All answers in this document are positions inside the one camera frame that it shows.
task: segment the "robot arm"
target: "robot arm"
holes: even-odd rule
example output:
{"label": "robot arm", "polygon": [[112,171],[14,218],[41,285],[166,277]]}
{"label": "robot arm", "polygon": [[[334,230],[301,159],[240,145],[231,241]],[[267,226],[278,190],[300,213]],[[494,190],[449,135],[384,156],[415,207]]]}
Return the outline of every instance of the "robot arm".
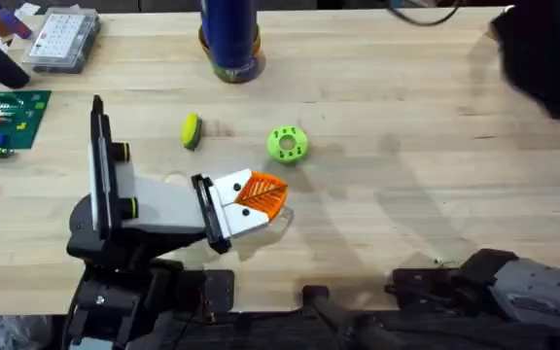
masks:
{"label": "robot arm", "polygon": [[219,254],[227,252],[233,237],[273,220],[287,184],[249,169],[215,181],[198,174],[190,188],[140,178],[128,144],[112,141],[99,96],[90,120],[90,194],[71,214],[67,245],[86,270],[71,301],[62,348],[84,337],[124,348],[151,332],[167,310],[230,311],[232,271],[186,271],[158,257],[204,239]]}

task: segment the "black cable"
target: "black cable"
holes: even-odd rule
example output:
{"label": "black cable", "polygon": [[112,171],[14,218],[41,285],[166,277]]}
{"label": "black cable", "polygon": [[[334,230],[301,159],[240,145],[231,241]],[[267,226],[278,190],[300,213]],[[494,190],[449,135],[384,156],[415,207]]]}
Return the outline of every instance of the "black cable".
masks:
{"label": "black cable", "polygon": [[179,334],[179,336],[174,340],[174,346],[172,346],[172,349],[176,349],[179,346],[179,343],[181,342],[181,339],[183,339],[183,337],[185,336],[185,332],[187,331],[187,328],[192,323],[194,317],[195,317],[195,311],[192,311],[192,316],[187,321],[185,326],[183,326],[183,328],[181,329],[181,333]]}
{"label": "black cable", "polygon": [[455,16],[455,14],[457,13],[457,11],[459,10],[459,8],[462,6],[462,4],[464,3],[464,0],[455,0],[455,2],[453,3],[453,10],[448,13],[448,15],[436,20],[436,21],[431,21],[431,22],[426,22],[426,21],[420,21],[420,20],[416,20],[412,17],[409,17],[408,15],[404,14],[403,12],[399,11],[398,8],[394,7],[393,5],[391,5],[392,0],[384,0],[385,4],[386,4],[386,9],[393,14],[396,18],[399,18],[407,23],[413,24],[413,25],[418,25],[418,26],[436,26],[436,25],[440,25],[443,24],[444,22],[448,21],[449,19],[451,19],[453,16]]}
{"label": "black cable", "polygon": [[470,342],[474,342],[477,344],[481,344],[481,345],[485,345],[485,346],[489,346],[489,347],[493,347],[495,349],[501,349],[501,350],[511,350],[510,347],[505,346],[504,344],[499,344],[496,342],[492,342],[486,339],[481,339],[481,338],[477,338],[471,335],[465,335],[465,334],[460,334],[460,333],[456,333],[456,332],[447,332],[447,331],[436,331],[436,330],[414,330],[414,329],[390,329],[387,327],[384,327],[383,330],[386,330],[388,332],[397,332],[397,333],[424,333],[424,334],[435,334],[435,335],[442,335],[442,336],[450,336],[450,337],[456,337],[456,338],[462,338],[465,339],[467,341]]}
{"label": "black cable", "polygon": [[[269,314],[263,314],[260,316],[253,316],[250,318],[250,321],[252,322],[258,322],[258,321],[265,321],[265,320],[272,320],[272,319],[276,319],[276,318],[283,318],[283,317],[289,317],[289,316],[294,316],[296,314],[299,314],[301,312],[301,309],[297,309],[297,310],[293,310],[293,311],[288,311],[288,312],[277,312],[277,313],[269,313]],[[173,317],[175,320],[177,321],[181,321],[181,322],[192,322],[192,324],[194,325],[200,325],[200,326],[210,326],[210,327],[214,327],[214,326],[234,326],[237,324],[238,322],[238,317],[239,315],[236,316],[237,320],[234,321],[216,321],[216,322],[207,322],[207,321],[198,321],[198,320],[185,320],[179,317]]]}

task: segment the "orange gripper pad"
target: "orange gripper pad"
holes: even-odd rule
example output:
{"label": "orange gripper pad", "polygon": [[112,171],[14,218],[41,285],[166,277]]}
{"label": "orange gripper pad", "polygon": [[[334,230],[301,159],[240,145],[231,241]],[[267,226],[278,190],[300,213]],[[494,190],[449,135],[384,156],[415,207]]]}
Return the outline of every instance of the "orange gripper pad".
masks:
{"label": "orange gripper pad", "polygon": [[289,187],[275,176],[252,172],[252,177],[234,201],[267,214],[270,221],[278,215],[287,199]]}

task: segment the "clear plastic box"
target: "clear plastic box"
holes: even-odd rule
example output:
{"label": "clear plastic box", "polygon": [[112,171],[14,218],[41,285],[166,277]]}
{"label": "clear plastic box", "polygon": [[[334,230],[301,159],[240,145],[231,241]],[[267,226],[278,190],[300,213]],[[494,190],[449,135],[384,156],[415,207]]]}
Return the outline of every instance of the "clear plastic box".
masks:
{"label": "clear plastic box", "polygon": [[81,73],[99,31],[95,10],[49,8],[21,62],[38,73]]}

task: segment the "yellow sponge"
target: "yellow sponge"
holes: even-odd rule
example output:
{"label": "yellow sponge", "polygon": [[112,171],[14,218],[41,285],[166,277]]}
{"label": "yellow sponge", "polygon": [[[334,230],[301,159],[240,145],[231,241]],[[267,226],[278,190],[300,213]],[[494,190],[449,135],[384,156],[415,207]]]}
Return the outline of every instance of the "yellow sponge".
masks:
{"label": "yellow sponge", "polygon": [[196,113],[190,113],[181,130],[181,141],[186,149],[193,151],[202,136],[202,119]]}

